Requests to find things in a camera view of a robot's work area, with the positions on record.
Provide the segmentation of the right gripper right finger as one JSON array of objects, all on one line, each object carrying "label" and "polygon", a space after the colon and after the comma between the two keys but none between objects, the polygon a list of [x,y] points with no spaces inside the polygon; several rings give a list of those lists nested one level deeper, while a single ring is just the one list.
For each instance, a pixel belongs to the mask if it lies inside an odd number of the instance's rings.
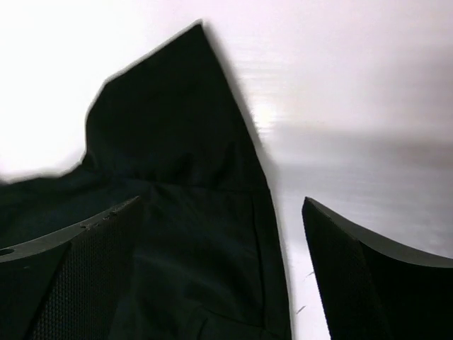
[{"label": "right gripper right finger", "polygon": [[305,198],[302,217],[332,339],[451,339],[452,259]]}]

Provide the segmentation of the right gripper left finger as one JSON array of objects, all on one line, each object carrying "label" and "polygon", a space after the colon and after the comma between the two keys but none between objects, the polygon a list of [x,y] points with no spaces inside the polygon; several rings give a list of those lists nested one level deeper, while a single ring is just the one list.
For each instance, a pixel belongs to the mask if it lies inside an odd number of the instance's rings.
[{"label": "right gripper left finger", "polygon": [[1,249],[1,338],[107,339],[141,223],[135,197]]}]

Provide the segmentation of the black t shirt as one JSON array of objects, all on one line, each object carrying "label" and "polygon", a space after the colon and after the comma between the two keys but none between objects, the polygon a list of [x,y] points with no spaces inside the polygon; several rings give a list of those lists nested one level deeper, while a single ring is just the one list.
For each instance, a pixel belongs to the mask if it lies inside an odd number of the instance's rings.
[{"label": "black t shirt", "polygon": [[74,170],[1,188],[1,245],[140,196],[111,339],[289,339],[268,183],[200,24],[107,82]]}]

